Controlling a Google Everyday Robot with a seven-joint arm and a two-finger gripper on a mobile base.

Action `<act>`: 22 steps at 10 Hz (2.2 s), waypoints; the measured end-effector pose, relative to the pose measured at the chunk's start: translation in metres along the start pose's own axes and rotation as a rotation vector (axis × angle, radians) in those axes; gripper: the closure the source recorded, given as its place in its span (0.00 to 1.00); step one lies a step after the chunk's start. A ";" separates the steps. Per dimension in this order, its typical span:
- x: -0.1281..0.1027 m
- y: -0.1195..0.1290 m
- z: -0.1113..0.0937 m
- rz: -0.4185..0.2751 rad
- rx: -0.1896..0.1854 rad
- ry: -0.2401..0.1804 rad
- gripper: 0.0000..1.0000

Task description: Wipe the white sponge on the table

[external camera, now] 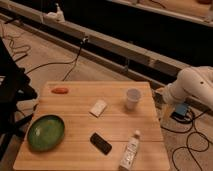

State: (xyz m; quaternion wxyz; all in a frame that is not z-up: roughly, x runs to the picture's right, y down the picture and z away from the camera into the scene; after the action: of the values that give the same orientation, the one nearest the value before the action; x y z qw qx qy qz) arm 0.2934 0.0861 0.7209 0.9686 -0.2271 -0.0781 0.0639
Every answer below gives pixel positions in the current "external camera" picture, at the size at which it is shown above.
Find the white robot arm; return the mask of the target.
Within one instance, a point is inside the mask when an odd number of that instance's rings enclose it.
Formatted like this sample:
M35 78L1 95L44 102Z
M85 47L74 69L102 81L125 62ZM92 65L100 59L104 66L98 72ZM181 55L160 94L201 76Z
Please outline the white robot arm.
M163 89L163 100L170 105L182 103L188 96L195 96L213 110L213 67L184 68Z

